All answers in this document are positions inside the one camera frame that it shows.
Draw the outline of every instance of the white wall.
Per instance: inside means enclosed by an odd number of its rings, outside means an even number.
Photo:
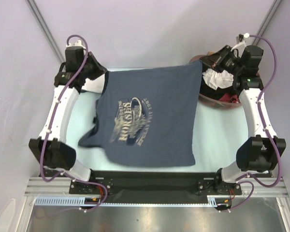
[[[265,100],[278,137],[286,139],[283,177],[290,195],[290,0],[282,1],[264,36],[272,42],[277,54],[276,79],[265,93]],[[273,73],[273,55],[266,43],[260,47],[264,49],[260,73],[266,82]]]
[[[182,65],[257,33],[274,0],[36,0],[58,44],[80,34],[108,68]]]
[[[47,117],[57,68],[26,2],[0,0],[0,211],[14,198],[19,214],[28,179],[38,170],[28,142]]]

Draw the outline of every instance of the dark blue t-shirt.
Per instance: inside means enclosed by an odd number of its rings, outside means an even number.
[[[96,106],[97,124],[80,140],[102,147],[111,162],[138,167],[195,164],[194,117],[202,63],[108,72]]]

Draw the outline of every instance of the t-shirt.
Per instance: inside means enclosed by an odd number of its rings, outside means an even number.
[[[135,167],[195,164],[192,133],[202,63],[107,72],[96,125],[81,147],[101,147],[111,162]]]

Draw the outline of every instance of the white cloth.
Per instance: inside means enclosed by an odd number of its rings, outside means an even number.
[[[219,73],[212,69],[207,69],[206,72],[203,72],[203,79],[214,90],[218,87],[227,88],[233,84],[233,75],[225,70]]]
[[[104,80],[104,74],[93,81],[86,79],[85,84],[82,86],[82,90],[94,93],[102,93],[104,87]]]

